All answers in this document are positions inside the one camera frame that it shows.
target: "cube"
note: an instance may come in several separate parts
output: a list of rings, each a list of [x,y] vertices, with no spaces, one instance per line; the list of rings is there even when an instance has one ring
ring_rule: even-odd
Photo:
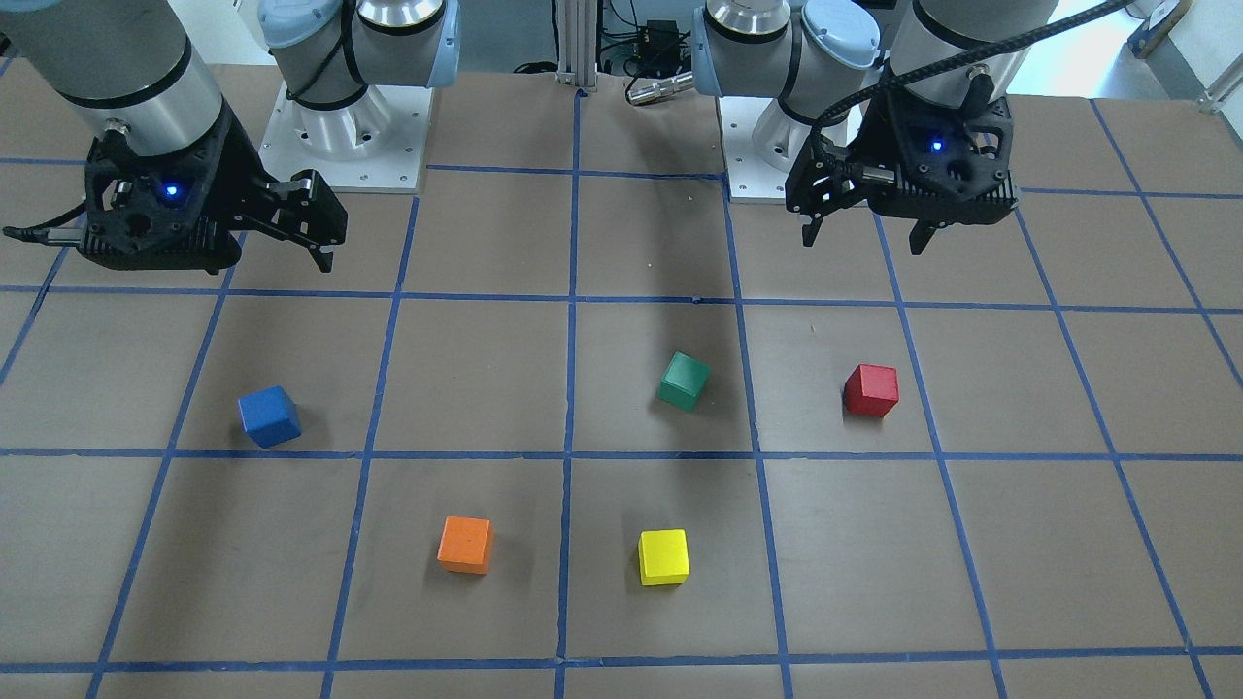
[[[669,362],[665,376],[660,377],[660,391],[656,392],[656,396],[684,410],[694,410],[700,393],[704,392],[704,384],[707,383],[707,374],[711,372],[712,369],[704,362],[681,352],[674,352],[674,358]]]
[[[897,404],[897,369],[859,364],[846,379],[845,394],[846,410],[883,418]]]
[[[691,558],[686,551],[686,530],[666,529],[639,535],[639,582],[681,585],[691,575]]]
[[[239,398],[237,412],[241,413],[241,428],[264,449],[302,434],[298,410],[280,386]]]
[[[470,517],[445,517],[436,560],[446,571],[487,575],[492,563],[492,522]]]

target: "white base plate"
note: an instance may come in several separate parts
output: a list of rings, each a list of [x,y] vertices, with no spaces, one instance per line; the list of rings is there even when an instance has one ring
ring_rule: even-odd
[[[730,174],[730,199],[740,204],[786,204],[786,175],[789,173],[764,162],[751,142],[751,132],[772,98],[722,97],[717,102],[721,148]],[[851,108],[846,116],[850,138],[859,133],[863,113],[858,107]]]
[[[433,91],[425,87],[379,86],[393,108],[394,133],[384,150],[363,160],[329,160],[311,152],[298,137],[293,111],[285,98],[286,87],[267,119],[259,154],[276,179],[312,168],[328,180],[333,192],[418,194],[423,158],[428,144]]]

